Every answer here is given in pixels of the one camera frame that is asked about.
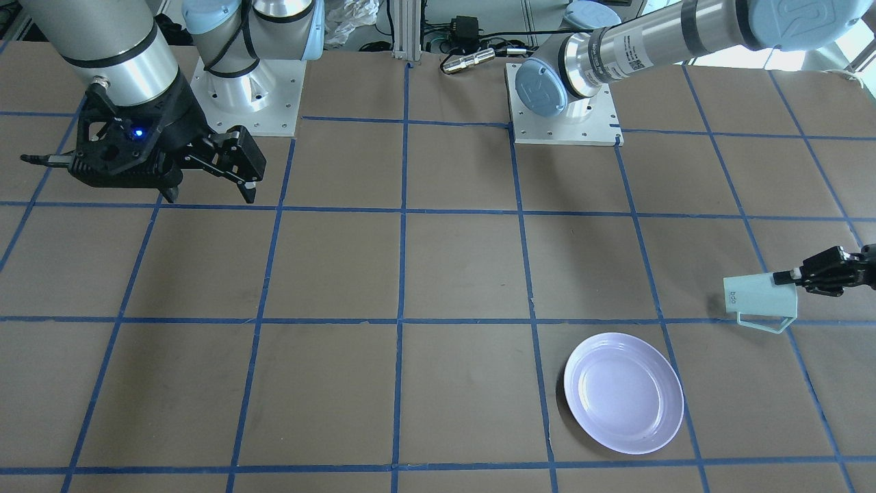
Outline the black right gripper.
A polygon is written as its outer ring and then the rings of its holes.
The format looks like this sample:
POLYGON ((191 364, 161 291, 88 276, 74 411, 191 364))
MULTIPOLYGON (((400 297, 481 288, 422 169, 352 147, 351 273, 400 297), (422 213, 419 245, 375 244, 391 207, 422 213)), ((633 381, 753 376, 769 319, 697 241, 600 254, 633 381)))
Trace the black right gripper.
POLYGON ((68 172, 96 188, 157 188, 177 203, 185 170, 203 170, 233 182, 248 205, 265 178, 267 159, 243 125, 213 134, 181 71, 146 103, 110 101, 109 80, 94 76, 76 125, 68 172))

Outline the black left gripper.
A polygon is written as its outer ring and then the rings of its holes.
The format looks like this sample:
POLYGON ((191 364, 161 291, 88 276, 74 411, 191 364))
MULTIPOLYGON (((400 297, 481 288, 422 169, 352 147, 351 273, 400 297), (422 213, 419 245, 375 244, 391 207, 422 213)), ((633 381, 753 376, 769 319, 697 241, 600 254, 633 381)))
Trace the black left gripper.
POLYGON ((822 296, 842 296, 845 288, 861 284, 875 288, 875 244, 865 244, 859 255, 833 246, 804 260, 802 266, 772 277, 775 285, 802 285, 808 293, 822 296))

